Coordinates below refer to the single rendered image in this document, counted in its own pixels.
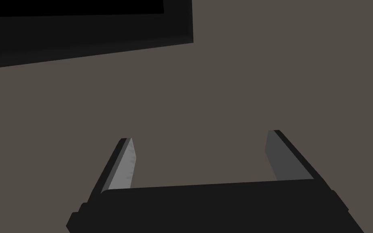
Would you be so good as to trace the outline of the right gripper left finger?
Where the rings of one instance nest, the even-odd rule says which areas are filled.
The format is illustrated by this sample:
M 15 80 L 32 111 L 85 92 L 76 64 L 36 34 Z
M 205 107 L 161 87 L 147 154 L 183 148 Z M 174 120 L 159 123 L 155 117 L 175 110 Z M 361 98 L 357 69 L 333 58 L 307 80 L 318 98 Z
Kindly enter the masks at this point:
M 121 138 L 93 188 L 93 195 L 100 195 L 106 190 L 129 189 L 135 164 L 133 139 Z

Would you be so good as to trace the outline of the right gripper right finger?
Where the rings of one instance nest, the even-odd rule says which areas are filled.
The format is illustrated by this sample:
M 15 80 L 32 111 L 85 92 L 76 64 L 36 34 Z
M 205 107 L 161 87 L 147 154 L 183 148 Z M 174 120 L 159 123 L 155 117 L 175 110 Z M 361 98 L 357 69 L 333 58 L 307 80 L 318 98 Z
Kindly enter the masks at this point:
M 319 173 L 280 130 L 268 131 L 265 153 L 277 180 L 323 181 Z

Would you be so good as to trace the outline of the black rectangular panel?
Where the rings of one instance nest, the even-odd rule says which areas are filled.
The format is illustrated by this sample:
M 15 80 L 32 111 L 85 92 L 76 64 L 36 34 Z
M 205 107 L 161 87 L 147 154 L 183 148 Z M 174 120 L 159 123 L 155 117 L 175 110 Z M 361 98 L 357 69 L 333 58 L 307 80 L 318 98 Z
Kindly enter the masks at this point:
M 192 42 L 192 0 L 0 0 L 0 68 Z

